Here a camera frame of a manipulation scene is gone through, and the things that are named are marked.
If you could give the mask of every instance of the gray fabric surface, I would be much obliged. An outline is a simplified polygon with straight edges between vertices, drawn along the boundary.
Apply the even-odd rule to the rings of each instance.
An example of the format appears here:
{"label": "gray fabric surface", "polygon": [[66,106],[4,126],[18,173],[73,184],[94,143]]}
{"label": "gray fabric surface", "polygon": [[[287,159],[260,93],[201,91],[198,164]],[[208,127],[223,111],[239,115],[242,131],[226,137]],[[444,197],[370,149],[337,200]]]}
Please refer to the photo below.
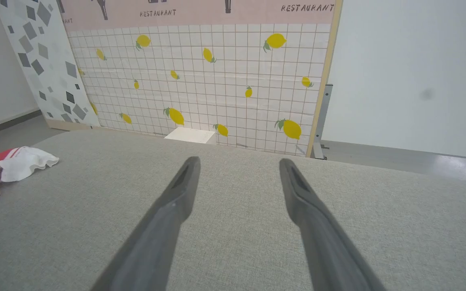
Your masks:
{"label": "gray fabric surface", "polygon": [[[61,160],[6,184],[0,291],[89,289],[184,160],[201,158],[167,290],[311,290],[278,154],[118,131],[36,147]],[[292,157],[389,291],[466,290],[466,183]]]}

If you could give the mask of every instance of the gray floor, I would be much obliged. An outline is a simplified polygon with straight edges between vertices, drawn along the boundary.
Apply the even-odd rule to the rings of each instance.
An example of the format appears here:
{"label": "gray floor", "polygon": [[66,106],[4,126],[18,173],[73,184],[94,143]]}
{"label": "gray floor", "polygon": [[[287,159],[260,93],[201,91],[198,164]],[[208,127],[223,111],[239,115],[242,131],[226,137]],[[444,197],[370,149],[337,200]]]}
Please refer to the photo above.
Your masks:
{"label": "gray floor", "polygon": [[64,133],[51,129],[44,117],[37,116],[0,131],[0,152],[24,146],[32,146],[46,138]]}
{"label": "gray floor", "polygon": [[[63,132],[59,129],[50,129],[44,118],[38,116],[0,131],[0,152],[16,147],[31,146]],[[464,157],[334,141],[323,143],[330,148],[323,150],[328,160],[466,181],[466,158]]]}
{"label": "gray floor", "polygon": [[364,164],[466,181],[466,158],[427,152],[408,151],[371,145],[323,141],[328,160]]}

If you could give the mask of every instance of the metal bracket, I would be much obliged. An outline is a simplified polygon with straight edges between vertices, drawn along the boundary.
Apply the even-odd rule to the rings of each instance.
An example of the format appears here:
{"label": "metal bracket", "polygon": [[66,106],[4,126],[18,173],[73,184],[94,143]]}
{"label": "metal bracket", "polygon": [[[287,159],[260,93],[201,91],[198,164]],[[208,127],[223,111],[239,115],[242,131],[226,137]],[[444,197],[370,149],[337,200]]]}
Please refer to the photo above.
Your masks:
{"label": "metal bracket", "polygon": [[316,127],[316,136],[314,137],[314,143],[312,144],[312,154],[314,158],[320,160],[326,160],[323,155],[322,149],[324,148],[321,144],[321,136],[323,135],[323,128],[325,127],[325,120],[327,118],[328,105],[332,96],[332,84],[325,85],[325,93],[323,94],[323,100],[321,102],[320,116],[318,118],[318,126]]}

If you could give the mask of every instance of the lemon leaf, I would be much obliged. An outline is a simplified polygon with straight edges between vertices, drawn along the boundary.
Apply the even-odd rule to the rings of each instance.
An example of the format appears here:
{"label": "lemon leaf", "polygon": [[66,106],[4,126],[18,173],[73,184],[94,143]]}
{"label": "lemon leaf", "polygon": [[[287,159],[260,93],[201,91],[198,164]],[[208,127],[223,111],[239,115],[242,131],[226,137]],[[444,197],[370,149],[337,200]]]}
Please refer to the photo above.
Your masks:
{"label": "lemon leaf", "polygon": [[264,52],[267,52],[266,50],[271,50],[271,47],[269,46],[269,44],[267,43],[267,41],[266,41],[265,44],[264,44]]}

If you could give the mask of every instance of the red and white towel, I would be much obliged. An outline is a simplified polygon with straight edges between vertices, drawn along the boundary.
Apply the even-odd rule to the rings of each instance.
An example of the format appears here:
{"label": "red and white towel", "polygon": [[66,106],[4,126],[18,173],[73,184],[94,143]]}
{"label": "red and white towel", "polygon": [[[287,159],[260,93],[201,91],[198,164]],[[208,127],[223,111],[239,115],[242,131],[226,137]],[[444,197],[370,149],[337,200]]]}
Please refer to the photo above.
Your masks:
{"label": "red and white towel", "polygon": [[0,182],[21,181],[35,169],[57,164],[59,158],[40,149],[20,147],[0,153]]}

